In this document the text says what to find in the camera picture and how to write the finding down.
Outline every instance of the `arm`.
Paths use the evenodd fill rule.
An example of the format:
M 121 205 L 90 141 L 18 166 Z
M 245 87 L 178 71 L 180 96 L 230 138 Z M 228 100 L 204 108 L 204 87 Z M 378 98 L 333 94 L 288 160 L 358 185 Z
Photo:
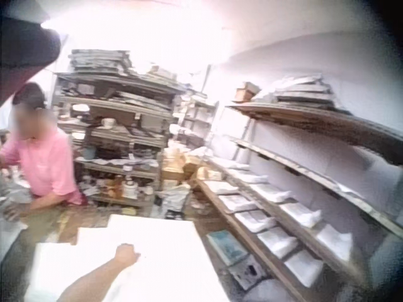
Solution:
M 115 258 L 71 284 L 58 302 L 102 301 L 116 277 L 124 269 L 135 264 L 137 259 L 133 245 L 120 245 L 116 249 Z

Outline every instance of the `pink shirt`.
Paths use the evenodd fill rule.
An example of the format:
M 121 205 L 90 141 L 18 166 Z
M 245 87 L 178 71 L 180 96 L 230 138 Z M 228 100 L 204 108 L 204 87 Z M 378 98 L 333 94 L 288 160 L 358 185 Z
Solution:
M 20 164 L 32 194 L 68 195 L 69 203 L 81 204 L 81 193 L 74 180 L 72 149 L 64 132 L 54 128 L 41 140 L 18 140 L 11 136 L 0 154 L 6 165 Z

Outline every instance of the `hand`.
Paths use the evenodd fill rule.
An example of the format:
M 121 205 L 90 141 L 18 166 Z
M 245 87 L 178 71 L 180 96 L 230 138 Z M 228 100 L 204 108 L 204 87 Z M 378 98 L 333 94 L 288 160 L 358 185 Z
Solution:
M 4 217 L 8 221 L 17 221 L 21 216 L 29 212 L 30 205 L 27 203 L 12 203 L 4 209 Z
M 134 252 L 134 246 L 131 244 L 121 244 L 116 249 L 115 258 L 113 259 L 119 266 L 124 269 L 132 266 L 139 259 L 140 254 Z

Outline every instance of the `wall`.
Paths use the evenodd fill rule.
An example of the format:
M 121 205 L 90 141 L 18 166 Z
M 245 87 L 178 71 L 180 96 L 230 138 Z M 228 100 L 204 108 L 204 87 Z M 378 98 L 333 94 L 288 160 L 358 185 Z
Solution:
M 401 63 L 391 45 L 378 32 L 330 33 L 304 36 L 258 48 L 233 57 L 216 67 L 206 93 L 219 99 L 221 107 L 234 96 L 238 82 L 251 81 L 265 88 L 287 75 L 320 72 L 341 103 L 354 115 L 403 131 L 403 83 Z M 215 121 L 221 133 L 241 137 L 247 118 L 226 109 Z M 380 157 L 343 142 L 287 126 L 258 122 L 252 141 L 326 174 L 363 195 L 376 208 L 396 216 L 402 208 L 397 183 L 402 169 Z M 231 159 L 236 146 L 216 137 L 212 148 Z M 241 152 L 246 161 L 247 151 Z M 313 210 L 321 209 L 325 220 L 340 232 L 353 232 L 356 242 L 372 253 L 384 232 L 368 223 L 347 201 L 337 200 L 321 187 L 285 171 L 274 162 L 251 155 L 251 169 L 267 174 L 282 189 L 290 189 Z

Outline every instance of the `papers on shelf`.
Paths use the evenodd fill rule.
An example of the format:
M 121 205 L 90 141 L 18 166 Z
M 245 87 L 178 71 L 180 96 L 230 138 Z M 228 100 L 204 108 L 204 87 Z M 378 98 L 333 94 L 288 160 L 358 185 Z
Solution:
M 300 203 L 287 203 L 280 205 L 280 208 L 294 218 L 300 225 L 313 228 L 322 219 L 322 211 L 312 212 Z
M 235 217 L 253 233 L 263 231 L 265 228 L 272 228 L 276 225 L 273 217 L 267 217 L 261 210 L 236 213 Z
M 267 182 L 269 182 L 267 175 L 259 176 L 251 171 L 235 170 L 235 169 L 228 169 L 227 171 L 232 176 L 248 184 L 266 184 Z
M 258 234 L 258 237 L 279 259 L 286 256 L 298 245 L 298 240 L 289 236 L 279 226 Z
M 263 280 L 252 288 L 242 302 L 295 302 L 277 279 Z
M 266 272 L 252 255 L 230 267 L 229 272 L 245 291 L 266 277 Z
M 240 261 L 248 254 L 247 250 L 227 230 L 209 233 L 207 239 L 227 266 Z
M 208 188 L 214 194 L 235 194 L 238 193 L 238 187 L 231 186 L 225 181 L 205 181 Z
M 317 235 L 317 239 L 341 260 L 350 260 L 351 250 L 353 248 L 353 236 L 351 233 L 342 234 L 331 225 L 326 225 Z
M 291 191 L 282 191 L 271 184 L 252 184 L 250 187 L 272 203 L 282 203 L 291 196 Z
M 223 204 L 230 212 L 247 211 L 256 209 L 254 201 L 246 199 L 242 195 L 221 195 L 219 196 Z
M 285 265 L 305 287 L 310 288 L 322 272 L 323 261 L 302 250 L 289 258 Z
M 219 157 L 210 157 L 210 160 L 225 169 L 249 170 L 249 165 L 238 164 L 234 160 L 221 159 Z

